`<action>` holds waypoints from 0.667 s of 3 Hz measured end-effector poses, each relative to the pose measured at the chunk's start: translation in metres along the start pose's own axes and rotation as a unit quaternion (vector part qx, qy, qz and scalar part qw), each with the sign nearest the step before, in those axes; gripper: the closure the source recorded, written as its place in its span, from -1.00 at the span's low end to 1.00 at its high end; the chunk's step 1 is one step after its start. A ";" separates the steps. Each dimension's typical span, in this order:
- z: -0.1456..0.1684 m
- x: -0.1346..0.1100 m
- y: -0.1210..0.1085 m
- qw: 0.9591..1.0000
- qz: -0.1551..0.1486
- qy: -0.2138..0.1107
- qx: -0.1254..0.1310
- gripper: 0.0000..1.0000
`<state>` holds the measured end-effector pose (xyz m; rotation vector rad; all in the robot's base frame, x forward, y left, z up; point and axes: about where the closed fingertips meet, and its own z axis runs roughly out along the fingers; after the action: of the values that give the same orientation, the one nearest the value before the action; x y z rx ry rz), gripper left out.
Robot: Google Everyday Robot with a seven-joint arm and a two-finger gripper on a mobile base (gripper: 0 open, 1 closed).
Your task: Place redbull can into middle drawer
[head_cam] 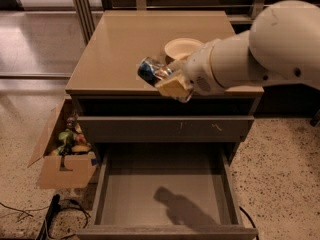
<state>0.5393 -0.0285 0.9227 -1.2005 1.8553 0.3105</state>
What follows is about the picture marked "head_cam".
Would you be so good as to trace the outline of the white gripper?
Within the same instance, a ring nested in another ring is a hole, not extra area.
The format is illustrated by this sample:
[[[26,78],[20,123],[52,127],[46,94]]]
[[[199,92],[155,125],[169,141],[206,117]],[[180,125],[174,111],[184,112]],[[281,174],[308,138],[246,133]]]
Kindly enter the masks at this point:
[[[213,73],[211,54],[216,41],[201,45],[185,60],[175,60],[167,65],[170,74],[182,70],[187,75],[170,76],[158,82],[155,87],[164,97],[171,97],[182,103],[187,103],[193,94],[193,88],[199,95],[209,96],[223,94],[224,87],[216,80]]]

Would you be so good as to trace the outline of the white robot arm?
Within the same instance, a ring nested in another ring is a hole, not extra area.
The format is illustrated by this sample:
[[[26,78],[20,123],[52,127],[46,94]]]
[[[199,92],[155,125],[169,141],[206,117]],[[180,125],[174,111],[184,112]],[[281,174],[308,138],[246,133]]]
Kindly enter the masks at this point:
[[[163,96],[188,101],[238,86],[320,88],[320,8],[288,0],[264,9],[248,31],[202,45],[158,82]]]

